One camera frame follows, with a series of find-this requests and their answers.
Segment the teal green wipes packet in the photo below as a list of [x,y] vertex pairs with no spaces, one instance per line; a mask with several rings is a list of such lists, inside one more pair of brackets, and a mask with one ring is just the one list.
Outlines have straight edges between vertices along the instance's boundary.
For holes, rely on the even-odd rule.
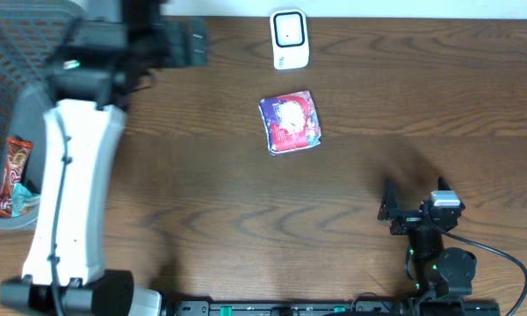
[[31,193],[23,184],[15,183],[11,193],[11,216],[13,218],[27,214],[40,204],[40,195]]

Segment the red brown snack bar wrapper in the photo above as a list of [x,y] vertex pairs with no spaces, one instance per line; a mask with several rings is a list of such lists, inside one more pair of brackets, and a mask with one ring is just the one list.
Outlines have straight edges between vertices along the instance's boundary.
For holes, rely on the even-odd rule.
[[11,216],[11,193],[14,184],[22,182],[32,149],[31,141],[19,140],[14,137],[7,138],[6,163],[0,189],[0,218],[13,218]]

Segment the purple red sanitary pad pack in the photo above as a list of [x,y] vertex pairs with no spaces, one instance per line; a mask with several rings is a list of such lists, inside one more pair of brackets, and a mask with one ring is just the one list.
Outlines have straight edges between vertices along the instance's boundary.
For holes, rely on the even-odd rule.
[[271,155],[321,144],[321,126],[309,90],[264,98],[258,106]]

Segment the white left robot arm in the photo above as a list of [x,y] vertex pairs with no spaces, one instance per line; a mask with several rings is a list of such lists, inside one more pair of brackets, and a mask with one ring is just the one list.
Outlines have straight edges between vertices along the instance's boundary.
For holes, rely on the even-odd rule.
[[107,269],[105,204],[130,98],[156,68],[207,63],[203,18],[169,20],[157,1],[94,1],[47,59],[52,107],[37,226],[0,304],[28,315],[170,315],[159,291]]

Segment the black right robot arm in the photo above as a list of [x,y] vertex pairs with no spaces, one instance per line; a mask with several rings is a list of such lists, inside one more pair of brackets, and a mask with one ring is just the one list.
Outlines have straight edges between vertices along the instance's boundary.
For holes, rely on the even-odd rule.
[[392,182],[387,180],[378,219],[391,223],[390,234],[408,237],[405,269],[415,280],[416,294],[392,303],[392,315],[498,315],[493,302],[466,302],[473,292],[476,256],[462,248],[447,248],[443,234],[458,224],[464,203],[443,177],[437,189],[415,210],[400,208]]

